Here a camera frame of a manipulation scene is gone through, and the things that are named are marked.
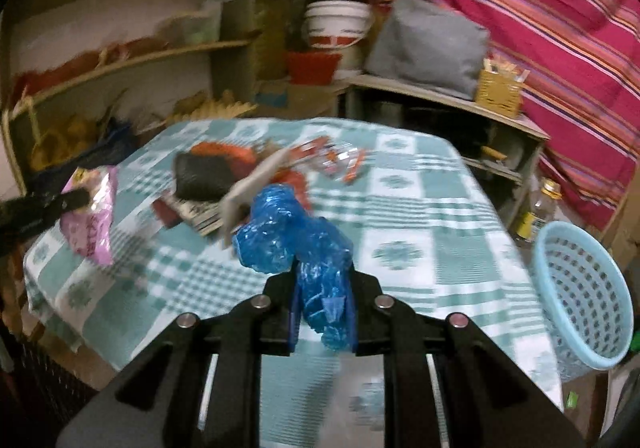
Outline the orange flat wrapper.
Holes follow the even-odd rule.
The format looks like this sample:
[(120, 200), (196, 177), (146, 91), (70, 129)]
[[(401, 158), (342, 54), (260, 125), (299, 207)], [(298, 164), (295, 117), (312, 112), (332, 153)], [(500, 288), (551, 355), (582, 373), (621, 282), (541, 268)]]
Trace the orange flat wrapper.
[(218, 141), (200, 142), (193, 145), (190, 152), (201, 156), (222, 157), (228, 163), (236, 180), (247, 177), (258, 164), (257, 156), (251, 148)]

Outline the pink snack bag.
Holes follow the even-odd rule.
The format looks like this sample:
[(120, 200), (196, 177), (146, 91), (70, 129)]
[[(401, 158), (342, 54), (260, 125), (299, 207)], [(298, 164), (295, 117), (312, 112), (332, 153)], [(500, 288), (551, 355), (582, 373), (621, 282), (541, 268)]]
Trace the pink snack bag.
[(64, 214), (60, 220), (63, 237), (72, 251), (100, 266), (113, 264), (110, 230), (117, 193), (117, 167), (78, 167), (67, 180), (63, 193), (84, 189), (89, 202)]

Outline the white paper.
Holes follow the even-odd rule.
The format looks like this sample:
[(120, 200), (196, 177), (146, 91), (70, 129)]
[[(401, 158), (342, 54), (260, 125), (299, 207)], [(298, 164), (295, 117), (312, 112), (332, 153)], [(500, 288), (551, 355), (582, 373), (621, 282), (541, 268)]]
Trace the white paper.
[(235, 182), (219, 203), (222, 247), (228, 249), (232, 243), (232, 232), (239, 226), (241, 209), (252, 205), (256, 195), (268, 186), (278, 170), (288, 165), (291, 150), (280, 149), (262, 160), (247, 177)]

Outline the oil bottle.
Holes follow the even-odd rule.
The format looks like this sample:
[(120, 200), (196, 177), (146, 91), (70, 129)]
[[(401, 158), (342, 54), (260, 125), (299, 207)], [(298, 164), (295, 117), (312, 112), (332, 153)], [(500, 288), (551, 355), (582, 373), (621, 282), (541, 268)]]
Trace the oil bottle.
[(538, 189), (529, 194), (524, 208), (518, 215), (513, 228), (515, 242), (531, 246), (536, 241), (539, 231), (553, 219), (561, 199), (559, 183), (549, 178), (542, 179)]

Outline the pink striped curtain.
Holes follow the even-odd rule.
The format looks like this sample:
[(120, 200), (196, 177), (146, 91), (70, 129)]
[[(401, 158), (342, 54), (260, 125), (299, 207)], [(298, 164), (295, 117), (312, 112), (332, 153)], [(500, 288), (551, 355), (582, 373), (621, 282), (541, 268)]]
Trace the pink striped curtain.
[(523, 108), (549, 137), (542, 170), (605, 228), (639, 160), (638, 0), (433, 1), (486, 27), (492, 52), (527, 70)]

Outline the orange clear candy wrappers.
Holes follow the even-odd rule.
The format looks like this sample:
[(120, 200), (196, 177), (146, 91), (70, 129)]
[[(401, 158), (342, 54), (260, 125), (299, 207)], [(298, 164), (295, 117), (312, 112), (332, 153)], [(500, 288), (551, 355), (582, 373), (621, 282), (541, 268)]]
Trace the orange clear candy wrappers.
[(357, 179), (366, 158), (365, 149), (349, 143), (334, 142), (329, 136), (320, 136), (295, 145), (290, 151), (293, 165), (307, 165), (346, 185)]

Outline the black round container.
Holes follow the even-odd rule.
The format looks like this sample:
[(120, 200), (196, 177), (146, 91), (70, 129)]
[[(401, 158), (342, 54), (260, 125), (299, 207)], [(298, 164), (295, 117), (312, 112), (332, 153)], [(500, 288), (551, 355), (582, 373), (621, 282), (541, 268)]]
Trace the black round container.
[(197, 202), (220, 201), (235, 184), (222, 156), (179, 153), (174, 160), (175, 197)]

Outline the blue plastic bag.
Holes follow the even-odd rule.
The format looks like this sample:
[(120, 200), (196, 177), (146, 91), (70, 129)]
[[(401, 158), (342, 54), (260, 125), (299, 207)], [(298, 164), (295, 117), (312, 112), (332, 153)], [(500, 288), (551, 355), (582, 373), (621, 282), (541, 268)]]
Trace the blue plastic bag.
[(306, 324), (330, 350), (352, 348), (352, 241), (337, 226), (310, 215), (292, 187), (269, 185), (254, 198), (250, 220), (232, 243), (247, 268), (268, 275), (294, 271)]

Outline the light blue plastic basket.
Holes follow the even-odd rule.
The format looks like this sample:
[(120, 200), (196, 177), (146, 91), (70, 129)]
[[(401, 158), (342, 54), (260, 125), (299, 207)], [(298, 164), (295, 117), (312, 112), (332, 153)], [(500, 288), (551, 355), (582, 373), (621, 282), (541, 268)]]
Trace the light blue plastic basket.
[(634, 306), (601, 243), (572, 223), (547, 223), (532, 247), (530, 272), (561, 380), (615, 368), (634, 336)]

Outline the red snack wrapper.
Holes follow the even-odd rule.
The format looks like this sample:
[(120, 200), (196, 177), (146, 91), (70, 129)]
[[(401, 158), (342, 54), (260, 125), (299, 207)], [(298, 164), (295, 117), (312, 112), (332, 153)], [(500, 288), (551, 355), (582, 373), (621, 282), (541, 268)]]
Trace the red snack wrapper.
[(307, 212), (311, 211), (311, 204), (307, 193), (307, 181), (304, 174), (292, 168), (282, 168), (271, 178), (271, 182), (291, 187), (297, 202), (302, 205)]

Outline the white plastic bucket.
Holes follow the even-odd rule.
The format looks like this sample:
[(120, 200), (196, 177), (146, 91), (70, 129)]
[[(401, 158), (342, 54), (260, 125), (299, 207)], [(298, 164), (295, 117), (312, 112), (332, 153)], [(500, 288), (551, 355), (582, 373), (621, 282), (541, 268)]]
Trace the white plastic bucket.
[(373, 21), (372, 9), (364, 2), (312, 2), (305, 11), (303, 40), (311, 49), (339, 54), (341, 60), (334, 73), (334, 79), (345, 80), (362, 73), (362, 45)]

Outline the yellow utensil holder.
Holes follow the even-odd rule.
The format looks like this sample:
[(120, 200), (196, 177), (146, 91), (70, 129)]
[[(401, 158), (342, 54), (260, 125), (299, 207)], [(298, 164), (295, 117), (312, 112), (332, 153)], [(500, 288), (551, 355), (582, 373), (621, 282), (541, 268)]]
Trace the yellow utensil holder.
[(485, 58), (474, 101), (486, 110), (518, 119), (522, 109), (521, 90), (529, 73), (530, 70), (501, 58)]

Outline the cardboard box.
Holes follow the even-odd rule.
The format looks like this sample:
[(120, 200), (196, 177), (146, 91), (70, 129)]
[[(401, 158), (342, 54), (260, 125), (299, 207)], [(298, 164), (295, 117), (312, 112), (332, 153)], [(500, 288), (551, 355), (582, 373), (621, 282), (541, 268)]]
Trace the cardboard box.
[(335, 117), (338, 115), (338, 101), (347, 89), (347, 82), (327, 86), (296, 85), (286, 79), (258, 82), (254, 96), (257, 108), (250, 112), (250, 117)]

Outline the black white patterned box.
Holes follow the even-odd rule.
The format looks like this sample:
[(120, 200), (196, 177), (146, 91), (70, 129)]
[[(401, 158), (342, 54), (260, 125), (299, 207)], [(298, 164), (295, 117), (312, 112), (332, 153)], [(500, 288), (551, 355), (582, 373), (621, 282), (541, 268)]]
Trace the black white patterned box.
[(185, 223), (203, 238), (222, 227), (217, 202), (180, 200), (170, 190), (163, 191), (151, 204), (152, 211), (166, 229)]

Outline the wooden wall shelf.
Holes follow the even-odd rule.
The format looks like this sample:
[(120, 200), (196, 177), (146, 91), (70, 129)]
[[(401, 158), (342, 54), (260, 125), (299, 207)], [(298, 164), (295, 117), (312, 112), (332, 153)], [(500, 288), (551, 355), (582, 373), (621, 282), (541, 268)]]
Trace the wooden wall shelf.
[(137, 145), (176, 101), (255, 87), (255, 0), (9, 0), (1, 15), (1, 138), (24, 174), (60, 166), (130, 122)]

